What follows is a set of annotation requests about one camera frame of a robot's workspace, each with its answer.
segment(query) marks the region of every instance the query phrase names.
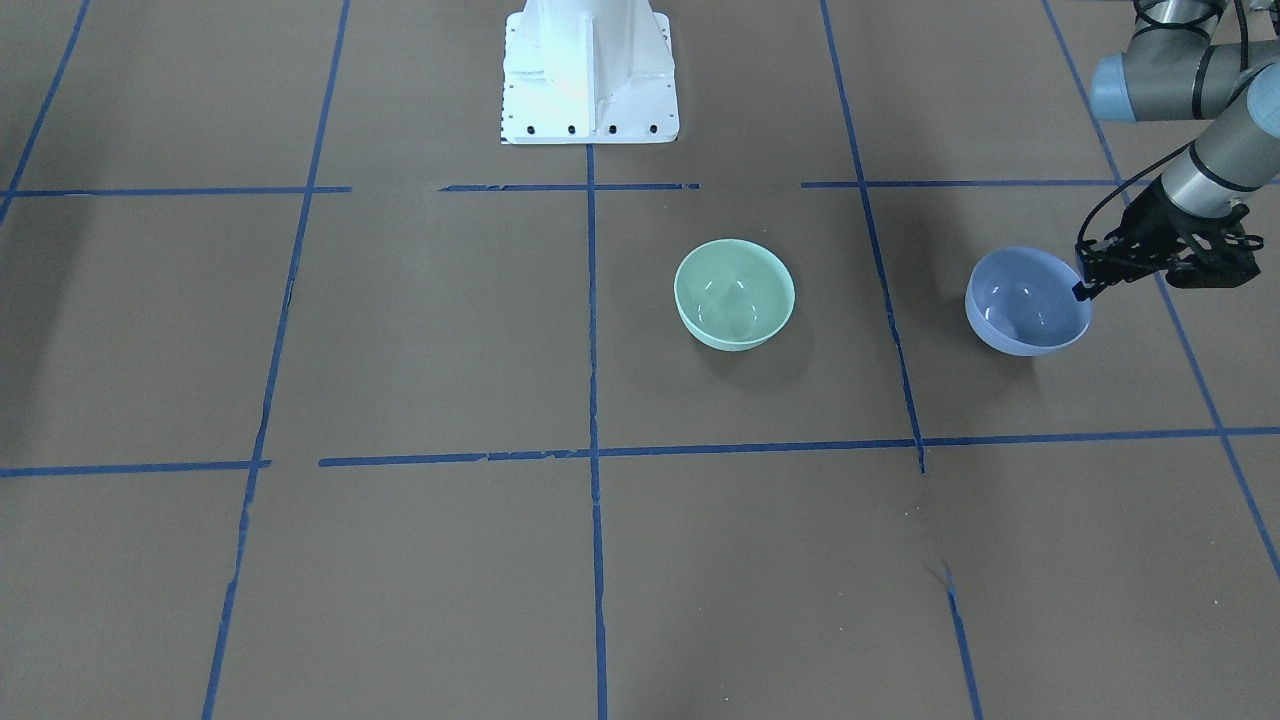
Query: mint green bowl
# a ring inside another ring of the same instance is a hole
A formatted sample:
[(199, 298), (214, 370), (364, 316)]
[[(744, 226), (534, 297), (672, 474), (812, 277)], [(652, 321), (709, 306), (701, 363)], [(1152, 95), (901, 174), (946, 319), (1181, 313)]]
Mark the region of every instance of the mint green bowl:
[(796, 288), (777, 255), (745, 240), (713, 240), (676, 269), (676, 309), (716, 350), (750, 350), (791, 319)]

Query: blue joint cap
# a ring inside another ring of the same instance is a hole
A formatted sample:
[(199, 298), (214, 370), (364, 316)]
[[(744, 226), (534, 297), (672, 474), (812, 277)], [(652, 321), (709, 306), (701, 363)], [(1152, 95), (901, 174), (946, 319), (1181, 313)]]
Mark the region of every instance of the blue joint cap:
[(1253, 78), (1245, 102), (1262, 132), (1280, 138), (1280, 67), (1271, 65)]
[(1138, 122), (1129, 101), (1129, 83), (1124, 79), (1124, 55), (1107, 55), (1093, 70), (1089, 111), (1100, 120)]

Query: white plastic stand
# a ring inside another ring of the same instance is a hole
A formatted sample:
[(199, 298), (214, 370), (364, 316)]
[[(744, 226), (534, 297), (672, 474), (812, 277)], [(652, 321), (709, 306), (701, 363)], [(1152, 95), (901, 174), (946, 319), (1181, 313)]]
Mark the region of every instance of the white plastic stand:
[(527, 0), (507, 18), (502, 141), (671, 142), (671, 22), (648, 0)]

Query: gray floor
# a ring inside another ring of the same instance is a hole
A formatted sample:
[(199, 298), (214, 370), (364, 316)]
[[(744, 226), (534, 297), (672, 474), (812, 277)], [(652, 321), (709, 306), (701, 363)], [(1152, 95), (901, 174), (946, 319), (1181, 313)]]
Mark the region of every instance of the gray floor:
[(1128, 3), (662, 0), (681, 138), (598, 150), (498, 143), (520, 5), (0, 3), (0, 717), (1276, 716), (1280, 251), (964, 320), (1203, 127), (1096, 132)]

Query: bowl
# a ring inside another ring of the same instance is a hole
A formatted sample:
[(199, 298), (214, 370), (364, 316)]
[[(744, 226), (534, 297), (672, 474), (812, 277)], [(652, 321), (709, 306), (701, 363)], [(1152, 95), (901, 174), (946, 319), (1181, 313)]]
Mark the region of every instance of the bowl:
[(1006, 247), (983, 258), (969, 277), (965, 314), (983, 342), (1020, 356), (1046, 355), (1080, 340), (1093, 305), (1071, 287), (1075, 269), (1043, 250)]
[(716, 350), (750, 350), (791, 319), (796, 291), (787, 266), (754, 242), (713, 240), (676, 269), (676, 309), (689, 332)]

